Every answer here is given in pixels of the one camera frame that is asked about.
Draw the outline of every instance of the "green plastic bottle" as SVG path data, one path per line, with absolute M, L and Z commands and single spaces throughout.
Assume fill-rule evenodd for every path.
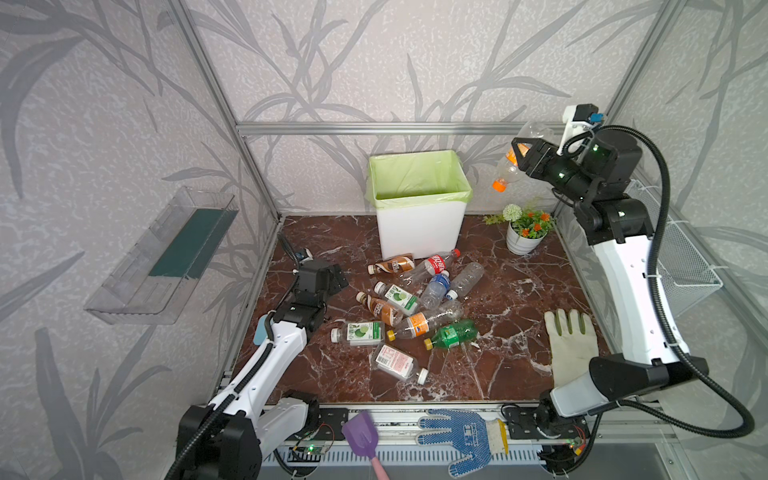
M 424 340 L 427 350 L 433 348 L 449 349 L 459 343 L 474 339 L 478 335 L 475 322 L 471 319 L 461 319 L 456 323 L 443 326 L 431 339 Z

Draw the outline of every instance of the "purple dustpan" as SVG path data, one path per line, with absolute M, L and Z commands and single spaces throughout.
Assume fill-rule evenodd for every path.
M 376 457 L 379 433 L 376 431 L 376 426 L 373 425 L 371 414 L 367 410 L 363 410 L 345 423 L 341 431 L 355 455 L 371 459 L 376 477 L 379 480 L 389 480 L 381 462 Z

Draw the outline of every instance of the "flower pot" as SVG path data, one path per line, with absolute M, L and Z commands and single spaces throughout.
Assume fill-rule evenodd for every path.
M 520 237 L 518 233 L 515 232 L 515 230 L 512 228 L 511 223 L 507 227 L 507 248 L 512 253 L 516 253 L 518 255 L 525 255 L 526 253 L 529 253 L 531 250 L 536 248 L 536 246 L 539 245 L 543 239 L 544 237 L 541 237 L 541 238 Z

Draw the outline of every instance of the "clear plastic bottle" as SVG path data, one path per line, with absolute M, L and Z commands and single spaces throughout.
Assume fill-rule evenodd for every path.
M 389 305 L 386 300 L 370 296 L 365 292 L 358 292 L 355 297 L 374 317 L 380 319 L 389 326 L 395 326 L 402 320 L 402 312 Z
M 402 273 L 409 270 L 413 270 L 416 264 L 413 261 L 413 254 L 406 253 L 405 255 L 398 255 L 396 257 L 382 260 L 378 263 L 368 265 L 368 274 L 373 275 L 375 273 Z
M 424 310 L 432 310 L 437 307 L 441 302 L 445 293 L 451 287 L 451 283 L 448 280 L 449 273 L 447 270 L 443 270 L 438 275 L 435 275 L 432 280 L 427 283 L 427 287 L 424 289 L 419 299 L 422 303 Z
M 331 343 L 348 346 L 372 346 L 384 341 L 382 322 L 344 323 L 344 327 L 331 329 Z
M 520 129 L 516 137 L 519 138 L 543 138 L 544 140 L 555 143 L 554 131 L 545 124 L 538 121 L 529 121 Z M 519 144 L 520 153 L 525 156 L 528 151 L 527 144 Z M 498 161 L 496 166 L 496 179 L 493 181 L 493 189 L 503 192 L 507 185 L 522 180 L 525 174 L 518 169 L 518 159 L 515 151 L 510 148 L 509 152 Z
M 404 319 L 394 330 L 386 333 L 390 342 L 395 338 L 413 339 L 419 335 L 424 335 L 430 330 L 434 330 L 446 323 L 453 322 L 464 315 L 464 307 L 458 300 L 449 300 L 434 310 L 411 315 Z
M 386 300 L 389 305 L 394 306 L 406 315 L 413 315 L 419 311 L 421 306 L 416 295 L 406 292 L 397 285 L 387 285 L 384 282 L 378 282 L 373 287 L 373 291 Z
M 448 300 L 464 298 L 469 290 L 478 284 L 483 274 L 485 274 L 485 268 L 480 263 L 472 262 L 465 266 L 464 270 L 451 282 L 451 288 L 445 298 Z
M 474 339 L 478 335 L 475 322 L 471 319 L 461 319 L 456 323 L 441 326 L 431 339 L 424 340 L 424 347 L 431 349 L 449 349 L 463 342 Z
M 400 273 L 398 281 L 403 286 L 411 286 L 432 278 L 447 269 L 460 256 L 458 248 L 450 252 L 438 252 L 421 262 L 415 269 Z
M 429 374 L 427 369 L 419 368 L 415 358 L 386 344 L 379 346 L 371 355 L 371 364 L 374 369 L 383 370 L 404 382 L 415 379 L 419 385 L 424 385 Z

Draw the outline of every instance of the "trash bin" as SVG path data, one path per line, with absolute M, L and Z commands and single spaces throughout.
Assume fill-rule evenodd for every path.
M 425 258 L 456 247 L 472 187 L 453 150 L 377 155 L 366 199 L 376 209 L 382 257 Z

